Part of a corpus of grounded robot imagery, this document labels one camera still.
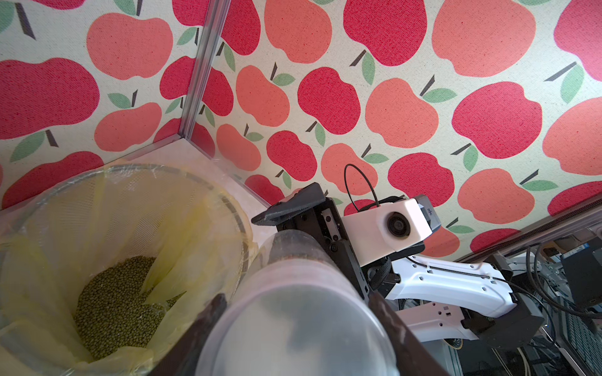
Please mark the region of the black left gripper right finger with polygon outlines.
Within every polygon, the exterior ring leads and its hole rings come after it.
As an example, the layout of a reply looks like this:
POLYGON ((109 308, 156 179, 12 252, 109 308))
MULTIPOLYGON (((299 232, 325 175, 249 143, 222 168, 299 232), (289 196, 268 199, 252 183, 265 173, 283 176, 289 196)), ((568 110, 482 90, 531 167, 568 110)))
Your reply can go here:
POLYGON ((448 372, 426 351, 381 294, 370 291, 368 307, 387 333, 400 375, 449 376, 448 372))

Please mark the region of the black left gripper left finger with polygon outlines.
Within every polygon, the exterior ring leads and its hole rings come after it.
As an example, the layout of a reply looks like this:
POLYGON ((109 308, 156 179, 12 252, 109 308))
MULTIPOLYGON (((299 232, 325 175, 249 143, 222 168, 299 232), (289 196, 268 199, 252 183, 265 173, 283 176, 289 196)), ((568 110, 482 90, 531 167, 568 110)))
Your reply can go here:
POLYGON ((194 375, 203 347, 227 309, 225 294, 217 294, 196 316, 180 340, 150 371, 149 376, 194 375))

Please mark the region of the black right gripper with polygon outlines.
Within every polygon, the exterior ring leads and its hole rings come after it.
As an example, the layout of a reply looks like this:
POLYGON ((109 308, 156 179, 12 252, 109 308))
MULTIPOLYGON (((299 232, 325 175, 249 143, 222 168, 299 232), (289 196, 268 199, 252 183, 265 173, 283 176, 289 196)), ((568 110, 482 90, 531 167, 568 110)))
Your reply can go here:
POLYGON ((385 257, 361 267, 354 253, 343 220, 330 198, 326 199, 321 186, 312 183, 272 205, 251 219, 252 224, 299 230, 318 242, 329 259, 364 300, 370 291, 385 296, 390 292, 390 258, 385 257))

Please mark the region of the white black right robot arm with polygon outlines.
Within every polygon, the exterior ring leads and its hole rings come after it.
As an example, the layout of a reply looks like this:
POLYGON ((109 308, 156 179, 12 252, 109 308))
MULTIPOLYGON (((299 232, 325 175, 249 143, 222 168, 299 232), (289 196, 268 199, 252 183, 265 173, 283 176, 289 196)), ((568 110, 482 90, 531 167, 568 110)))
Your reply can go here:
POLYGON ((478 340, 493 349, 517 349, 546 319, 537 299, 512 285, 504 259, 470 264, 424 255, 427 239, 443 231, 424 195, 386 197, 342 216, 312 183, 252 223, 315 239, 363 300, 371 293, 387 302, 417 300, 398 316, 422 342, 478 340))

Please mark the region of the clear jar with mung beans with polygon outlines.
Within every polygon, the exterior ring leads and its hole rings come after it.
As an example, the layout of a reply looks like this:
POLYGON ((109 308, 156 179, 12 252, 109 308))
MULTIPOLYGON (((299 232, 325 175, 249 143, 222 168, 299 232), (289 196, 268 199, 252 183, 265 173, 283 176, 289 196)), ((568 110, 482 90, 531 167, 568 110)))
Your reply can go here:
POLYGON ((318 242, 285 230, 260 248, 201 352, 199 375, 395 375, 387 335, 318 242))

